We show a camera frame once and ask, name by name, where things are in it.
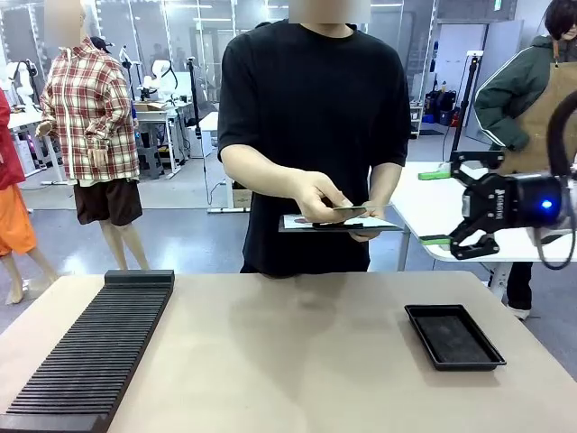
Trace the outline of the person's right hand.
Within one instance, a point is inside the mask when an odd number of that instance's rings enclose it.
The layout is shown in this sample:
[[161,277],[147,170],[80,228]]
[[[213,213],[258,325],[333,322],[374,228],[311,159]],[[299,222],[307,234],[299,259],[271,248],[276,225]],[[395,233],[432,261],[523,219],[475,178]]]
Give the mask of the person's right hand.
[[352,209],[352,202],[321,172],[300,171],[292,197],[311,223],[341,223],[359,215],[358,209]]

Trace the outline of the person's left hand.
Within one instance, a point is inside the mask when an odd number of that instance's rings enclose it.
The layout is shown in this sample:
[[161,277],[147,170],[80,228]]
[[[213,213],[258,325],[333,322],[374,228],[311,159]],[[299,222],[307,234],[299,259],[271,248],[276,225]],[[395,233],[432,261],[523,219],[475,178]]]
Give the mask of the person's left hand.
[[[365,211],[362,214],[359,214],[358,217],[360,218],[374,217],[381,220],[385,220],[385,205],[383,205],[382,203],[367,201],[363,203],[362,206],[365,208]],[[349,235],[356,242],[366,243],[378,237],[380,235],[380,231],[361,231],[361,232],[351,231]]]

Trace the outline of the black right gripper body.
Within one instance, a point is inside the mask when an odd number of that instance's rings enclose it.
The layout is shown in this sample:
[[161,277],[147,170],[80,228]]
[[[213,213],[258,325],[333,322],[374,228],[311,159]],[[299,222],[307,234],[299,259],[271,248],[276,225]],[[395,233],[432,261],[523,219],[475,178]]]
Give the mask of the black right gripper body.
[[488,173],[463,192],[462,226],[471,230],[549,227],[560,220],[561,181],[550,175]]

